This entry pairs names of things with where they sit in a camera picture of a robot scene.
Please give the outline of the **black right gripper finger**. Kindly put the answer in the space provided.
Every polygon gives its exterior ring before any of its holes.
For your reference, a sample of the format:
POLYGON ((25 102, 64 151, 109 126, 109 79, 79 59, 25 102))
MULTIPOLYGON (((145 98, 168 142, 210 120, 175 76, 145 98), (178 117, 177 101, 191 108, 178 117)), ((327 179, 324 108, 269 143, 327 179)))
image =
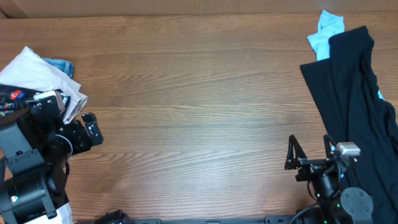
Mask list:
POLYGON ((297 138, 293 134, 290 135, 287 157, 284 166, 285 170, 298 169, 303 166, 303 163, 306 160, 307 156, 297 138))
POLYGON ((330 158, 330 156, 332 155, 332 153, 334 151, 336 143, 335 143, 334 139, 329 134, 325 134, 323 136, 323 142, 324 142, 324 146, 325 146, 326 157, 330 158))

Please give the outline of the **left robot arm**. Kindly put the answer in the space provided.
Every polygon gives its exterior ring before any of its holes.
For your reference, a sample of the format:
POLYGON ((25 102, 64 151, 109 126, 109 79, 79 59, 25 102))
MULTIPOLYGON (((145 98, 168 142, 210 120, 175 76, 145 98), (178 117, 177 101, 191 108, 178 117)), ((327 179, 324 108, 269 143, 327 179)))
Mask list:
POLYGON ((64 124, 48 112, 24 108, 1 118, 1 216, 5 223, 70 216, 65 191, 71 156, 103 143, 94 113, 64 124))

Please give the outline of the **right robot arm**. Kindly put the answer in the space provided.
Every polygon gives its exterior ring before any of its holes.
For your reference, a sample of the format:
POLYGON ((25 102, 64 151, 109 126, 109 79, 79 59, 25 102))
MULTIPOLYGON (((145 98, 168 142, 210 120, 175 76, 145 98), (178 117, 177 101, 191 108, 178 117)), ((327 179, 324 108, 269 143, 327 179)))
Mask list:
POLYGON ((290 223, 372 223, 373 199, 359 187, 345 187, 343 175, 357 162, 360 148, 353 142, 335 142, 323 136, 326 158, 309 159, 297 138, 289 136, 284 169, 297 170, 297 182, 306 182, 315 203, 299 210, 290 223))

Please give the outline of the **black orange patterned jersey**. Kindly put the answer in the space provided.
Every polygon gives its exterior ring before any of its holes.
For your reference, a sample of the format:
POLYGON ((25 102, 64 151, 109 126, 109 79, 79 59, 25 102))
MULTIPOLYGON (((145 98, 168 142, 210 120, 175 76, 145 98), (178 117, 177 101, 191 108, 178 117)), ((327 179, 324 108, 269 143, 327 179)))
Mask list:
MULTIPOLYGON (((71 96, 64 93, 62 90, 57 90, 62 94, 65 109, 68 109, 72 102, 71 96)), ((25 109, 29 113, 39 119, 59 118, 66 113, 55 114, 55 112, 41 110, 35 107, 36 102, 33 97, 37 93, 46 91, 32 90, 23 87, 10 86, 1 84, 1 119, 14 116, 17 112, 22 112, 25 109)))

